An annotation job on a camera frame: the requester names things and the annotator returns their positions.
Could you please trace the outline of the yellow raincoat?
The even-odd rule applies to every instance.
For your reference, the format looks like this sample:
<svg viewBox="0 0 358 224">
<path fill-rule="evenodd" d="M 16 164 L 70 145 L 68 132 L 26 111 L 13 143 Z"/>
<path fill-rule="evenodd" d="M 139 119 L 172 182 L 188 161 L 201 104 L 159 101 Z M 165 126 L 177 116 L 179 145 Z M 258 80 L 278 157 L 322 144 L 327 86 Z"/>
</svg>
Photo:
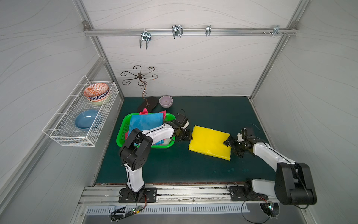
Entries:
<svg viewBox="0 0 358 224">
<path fill-rule="evenodd" d="M 195 126 L 193 128 L 189 150 L 207 156 L 212 156 L 227 161 L 231 160 L 231 147 L 224 145 L 230 137 L 229 133 L 213 129 Z"/>
</svg>

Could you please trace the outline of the green plastic basket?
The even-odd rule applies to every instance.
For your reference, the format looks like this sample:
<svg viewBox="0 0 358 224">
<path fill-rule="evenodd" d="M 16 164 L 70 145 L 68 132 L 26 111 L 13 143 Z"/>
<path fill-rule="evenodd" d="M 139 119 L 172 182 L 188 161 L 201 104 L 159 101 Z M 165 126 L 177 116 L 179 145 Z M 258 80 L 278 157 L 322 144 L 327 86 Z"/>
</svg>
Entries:
<svg viewBox="0 0 358 224">
<path fill-rule="evenodd" d="M 118 135 L 117 135 L 117 139 L 116 139 L 116 143 L 119 147 L 122 147 L 125 143 L 125 133 L 127 131 L 129 131 L 129 126 L 130 126 L 130 120 L 131 120 L 131 117 L 134 116 L 134 115 L 139 115 L 138 113 L 131 113 L 127 116 L 124 117 L 123 121 L 122 121 L 122 124 L 121 124 L 121 127 L 120 127 L 120 130 L 118 132 Z M 167 113 L 166 116 L 165 116 L 165 119 L 163 121 L 163 125 L 159 126 L 159 127 L 156 127 L 156 128 L 153 128 L 153 129 L 150 129 L 150 130 L 144 130 L 143 131 L 143 134 L 149 134 L 149 137 L 151 137 L 154 132 L 158 132 L 158 131 L 161 131 L 163 132 L 163 128 L 164 128 L 164 125 L 167 121 L 173 121 L 175 120 L 175 116 L 173 114 L 170 114 L 170 113 Z M 170 142 L 168 144 L 162 144 L 162 145 L 152 145 L 152 148 L 170 148 L 171 146 L 174 145 L 174 141 L 175 141 L 175 136 L 173 137 L 166 137 L 165 139 L 169 139 Z"/>
</svg>

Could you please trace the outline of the white raincoat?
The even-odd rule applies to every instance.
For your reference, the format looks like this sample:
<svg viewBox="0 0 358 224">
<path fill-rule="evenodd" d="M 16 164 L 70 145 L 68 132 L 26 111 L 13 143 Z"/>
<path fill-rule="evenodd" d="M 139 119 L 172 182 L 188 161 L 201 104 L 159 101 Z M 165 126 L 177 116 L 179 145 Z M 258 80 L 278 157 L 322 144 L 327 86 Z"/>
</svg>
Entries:
<svg viewBox="0 0 358 224">
<path fill-rule="evenodd" d="M 167 146 L 171 143 L 172 139 L 171 138 L 166 138 L 163 140 L 162 146 Z"/>
</svg>

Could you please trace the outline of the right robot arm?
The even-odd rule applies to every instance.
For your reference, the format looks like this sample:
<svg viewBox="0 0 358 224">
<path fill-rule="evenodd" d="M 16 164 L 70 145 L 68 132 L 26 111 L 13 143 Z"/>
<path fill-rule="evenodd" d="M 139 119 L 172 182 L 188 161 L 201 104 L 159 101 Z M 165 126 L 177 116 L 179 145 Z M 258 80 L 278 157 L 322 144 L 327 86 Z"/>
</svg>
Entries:
<svg viewBox="0 0 358 224">
<path fill-rule="evenodd" d="M 248 179 L 241 188 L 247 200 L 274 197 L 283 205 L 315 205 L 318 197 L 312 174 L 307 164 L 282 155 L 270 144 L 255 136 L 250 127 L 244 127 L 237 137 L 229 136 L 223 145 L 231 147 L 243 158 L 247 153 L 261 158 L 275 171 L 275 180 Z"/>
</svg>

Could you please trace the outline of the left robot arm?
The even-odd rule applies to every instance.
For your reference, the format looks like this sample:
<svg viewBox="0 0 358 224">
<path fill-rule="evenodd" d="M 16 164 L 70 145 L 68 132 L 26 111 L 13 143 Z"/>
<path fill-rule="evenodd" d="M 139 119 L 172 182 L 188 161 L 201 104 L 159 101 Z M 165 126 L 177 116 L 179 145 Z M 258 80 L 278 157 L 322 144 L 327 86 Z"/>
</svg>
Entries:
<svg viewBox="0 0 358 224">
<path fill-rule="evenodd" d="M 142 167 L 145 164 L 151 147 L 162 140 L 172 139 L 178 141 L 191 141 L 192 136 L 188 118 L 183 114 L 178 114 L 172 121 L 164 122 L 162 125 L 147 129 L 132 130 L 119 151 L 119 156 L 126 169 L 127 187 L 132 193 L 139 193 L 144 190 Z"/>
</svg>

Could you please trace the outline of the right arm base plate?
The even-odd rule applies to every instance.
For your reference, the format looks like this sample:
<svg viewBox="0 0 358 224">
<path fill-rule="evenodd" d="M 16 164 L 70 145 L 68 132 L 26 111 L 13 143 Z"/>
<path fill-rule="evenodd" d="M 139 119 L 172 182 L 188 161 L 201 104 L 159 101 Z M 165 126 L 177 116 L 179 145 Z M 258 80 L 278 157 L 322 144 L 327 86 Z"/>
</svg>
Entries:
<svg viewBox="0 0 358 224">
<path fill-rule="evenodd" d="M 268 201 L 267 195 L 254 192 L 250 187 L 244 186 L 230 186 L 227 187 L 231 201 L 244 202 L 244 201 Z"/>
</svg>

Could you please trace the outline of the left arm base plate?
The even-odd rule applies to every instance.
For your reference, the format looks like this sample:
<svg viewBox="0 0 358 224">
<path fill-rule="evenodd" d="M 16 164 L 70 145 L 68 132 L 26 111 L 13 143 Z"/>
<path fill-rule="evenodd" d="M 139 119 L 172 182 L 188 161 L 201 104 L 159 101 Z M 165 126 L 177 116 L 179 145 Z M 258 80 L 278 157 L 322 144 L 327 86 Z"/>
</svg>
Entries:
<svg viewBox="0 0 358 224">
<path fill-rule="evenodd" d="M 119 203 L 155 203 L 156 200 L 157 188 L 141 188 L 138 192 L 122 188 L 119 191 Z"/>
</svg>

